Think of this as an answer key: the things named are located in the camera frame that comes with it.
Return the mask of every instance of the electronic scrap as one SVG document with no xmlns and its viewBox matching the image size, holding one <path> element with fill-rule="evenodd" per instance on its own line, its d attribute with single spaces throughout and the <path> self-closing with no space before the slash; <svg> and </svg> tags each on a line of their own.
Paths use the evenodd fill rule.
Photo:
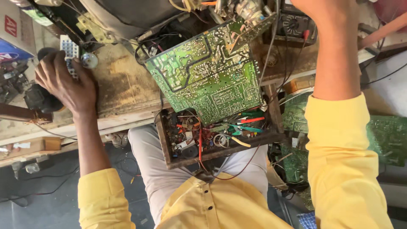
<svg viewBox="0 0 407 229">
<path fill-rule="evenodd" d="M 274 18 L 275 14 L 265 18 L 250 39 L 268 28 Z M 207 125 L 261 104 L 258 66 L 249 45 L 228 48 L 246 30 L 244 20 L 238 17 L 146 61 L 175 112 L 193 108 Z"/>
</svg>

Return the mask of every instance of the yellow sleeve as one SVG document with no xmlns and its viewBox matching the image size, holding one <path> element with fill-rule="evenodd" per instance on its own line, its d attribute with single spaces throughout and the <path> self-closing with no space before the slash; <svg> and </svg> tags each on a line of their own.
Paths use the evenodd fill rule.
<svg viewBox="0 0 407 229">
<path fill-rule="evenodd" d="M 365 97 L 308 99 L 308 179 L 318 228 L 393 228 L 376 180 L 377 153 L 367 150 Z"/>
<path fill-rule="evenodd" d="M 129 203 L 116 169 L 105 169 L 79 179 L 78 207 L 82 229 L 134 229 Z"/>
</svg>

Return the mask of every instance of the person's right hand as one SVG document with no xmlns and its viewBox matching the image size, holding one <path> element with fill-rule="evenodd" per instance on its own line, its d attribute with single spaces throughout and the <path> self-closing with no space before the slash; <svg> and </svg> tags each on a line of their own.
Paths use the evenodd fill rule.
<svg viewBox="0 0 407 229">
<path fill-rule="evenodd" d="M 318 30 L 334 33 L 342 28 L 357 28 L 359 21 L 356 0 L 291 0 L 295 7 L 311 17 Z"/>
<path fill-rule="evenodd" d="M 72 61 L 79 76 L 75 80 L 68 72 L 65 52 L 46 55 L 35 69 L 35 81 L 57 97 L 73 114 L 74 120 L 84 115 L 96 115 L 96 90 L 90 72 L 83 68 L 79 59 Z"/>
</svg>

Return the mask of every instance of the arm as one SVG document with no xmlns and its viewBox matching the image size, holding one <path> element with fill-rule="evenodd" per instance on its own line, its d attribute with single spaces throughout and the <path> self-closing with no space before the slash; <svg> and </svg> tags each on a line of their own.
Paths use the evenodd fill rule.
<svg viewBox="0 0 407 229">
<path fill-rule="evenodd" d="M 308 178 L 319 228 L 392 228 L 367 150 L 369 113 L 359 86 L 355 0 L 292 0 L 318 26 L 313 96 L 306 108 Z"/>
<path fill-rule="evenodd" d="M 96 91 L 91 74 L 76 59 L 72 64 L 79 81 L 74 80 L 64 57 L 64 51 L 44 57 L 35 69 L 35 80 L 57 97 L 73 115 L 81 168 L 78 184 L 81 227 L 135 228 L 130 221 L 123 184 L 117 171 L 111 168 L 99 136 Z"/>
</svg>

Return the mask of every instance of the yellow shirt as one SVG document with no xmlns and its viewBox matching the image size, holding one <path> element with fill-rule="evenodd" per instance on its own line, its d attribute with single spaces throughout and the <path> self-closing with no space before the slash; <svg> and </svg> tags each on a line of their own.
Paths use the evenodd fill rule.
<svg viewBox="0 0 407 229">
<path fill-rule="evenodd" d="M 310 139 L 308 178 L 319 228 L 392 228 L 376 180 L 378 156 L 366 150 L 369 113 L 363 94 L 343 101 L 310 96 L 305 116 Z M 115 169 L 81 177 L 78 202 L 82 228 L 135 228 Z M 191 177 L 167 200 L 158 228 L 291 227 L 267 209 L 255 187 L 239 177 L 215 179 L 211 184 Z"/>
</svg>

